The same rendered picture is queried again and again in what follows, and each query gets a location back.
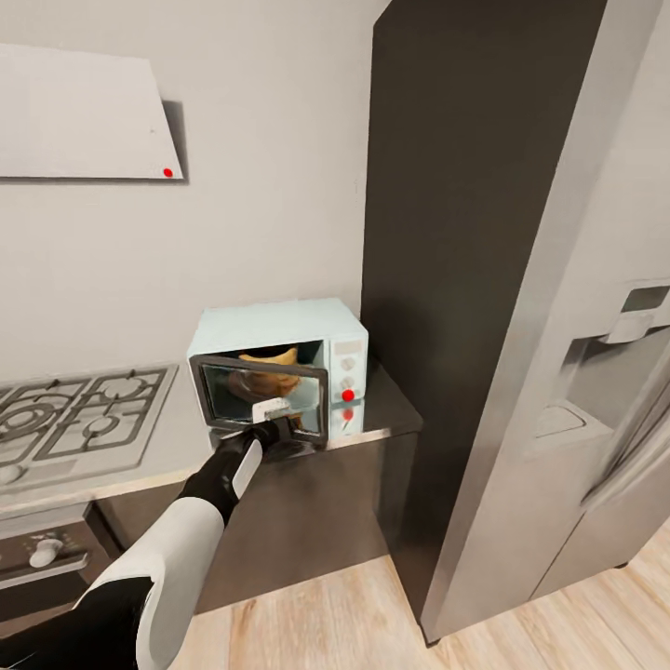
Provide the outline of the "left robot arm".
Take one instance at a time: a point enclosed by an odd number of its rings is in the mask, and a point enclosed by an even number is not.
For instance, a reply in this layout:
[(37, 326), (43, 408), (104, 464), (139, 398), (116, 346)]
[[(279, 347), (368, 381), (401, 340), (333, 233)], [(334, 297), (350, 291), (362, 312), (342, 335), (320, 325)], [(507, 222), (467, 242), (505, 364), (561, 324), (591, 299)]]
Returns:
[(105, 569), (76, 608), (0, 639), (0, 670), (167, 670), (181, 644), (229, 517), (275, 442), (301, 418), (271, 420), (288, 397), (252, 406), (177, 500)]

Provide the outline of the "popcorn bag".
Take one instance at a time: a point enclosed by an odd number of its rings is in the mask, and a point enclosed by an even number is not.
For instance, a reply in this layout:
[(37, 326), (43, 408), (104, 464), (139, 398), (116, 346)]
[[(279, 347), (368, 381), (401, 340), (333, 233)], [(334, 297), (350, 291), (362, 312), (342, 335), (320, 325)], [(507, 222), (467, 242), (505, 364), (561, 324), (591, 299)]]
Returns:
[[(235, 352), (238, 359), (255, 360), (258, 362), (274, 362), (275, 364), (287, 364), (288, 366), (297, 365), (297, 353), (299, 351), (298, 343), (284, 345), (273, 345), (266, 347), (257, 347), (241, 349)], [(271, 356), (270, 356), (271, 355)], [(259, 358), (256, 358), (258, 356)]]

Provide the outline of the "microwave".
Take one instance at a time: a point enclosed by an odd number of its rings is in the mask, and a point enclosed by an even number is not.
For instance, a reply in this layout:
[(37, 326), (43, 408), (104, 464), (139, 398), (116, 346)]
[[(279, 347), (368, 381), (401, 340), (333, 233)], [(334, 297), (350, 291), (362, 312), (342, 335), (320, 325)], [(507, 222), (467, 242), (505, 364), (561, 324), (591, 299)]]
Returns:
[[(238, 359), (241, 349), (298, 343), (297, 365)], [(203, 310), (187, 349), (203, 424), (229, 435), (253, 424), (252, 406), (288, 397), (272, 419), (300, 417), (291, 440), (327, 445), (329, 406), (365, 392), (369, 332), (340, 298)]]

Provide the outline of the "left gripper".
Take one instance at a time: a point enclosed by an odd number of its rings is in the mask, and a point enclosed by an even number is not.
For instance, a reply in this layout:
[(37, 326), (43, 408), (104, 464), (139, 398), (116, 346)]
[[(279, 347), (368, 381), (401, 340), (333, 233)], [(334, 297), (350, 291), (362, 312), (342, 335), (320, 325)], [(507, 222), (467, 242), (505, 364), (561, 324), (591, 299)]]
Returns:
[(281, 418), (267, 420), (266, 422), (255, 423), (250, 425), (250, 427), (259, 427), (263, 429), (269, 437), (269, 446), (271, 447), (279, 440), (291, 438), (295, 429), (299, 429), (299, 425), (301, 425), (300, 417), (290, 419), (289, 416), (283, 416)]

